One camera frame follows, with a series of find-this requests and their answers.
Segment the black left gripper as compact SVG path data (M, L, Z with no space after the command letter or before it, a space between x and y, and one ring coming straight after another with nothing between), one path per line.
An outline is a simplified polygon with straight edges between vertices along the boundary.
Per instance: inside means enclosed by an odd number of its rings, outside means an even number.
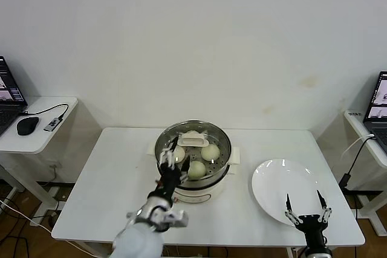
M190 168L190 157L187 157L181 168L175 166L174 151L178 143L178 137L166 145L159 157L159 169L161 170L161 177L155 189L155 195L165 200L171 200L175 188L181 184L182 181L188 179L188 171Z

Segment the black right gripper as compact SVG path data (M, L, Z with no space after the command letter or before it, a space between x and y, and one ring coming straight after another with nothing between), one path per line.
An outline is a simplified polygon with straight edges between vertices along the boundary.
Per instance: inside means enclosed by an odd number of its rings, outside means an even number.
M325 238L323 231L328 226L328 220L332 213L332 208L327 206L326 200L317 191L317 195L322 207L322 213L318 216L316 214L297 216L294 214L289 194L287 194L285 215L289 221L296 226L296 228L304 233L307 247L309 248L325 248Z

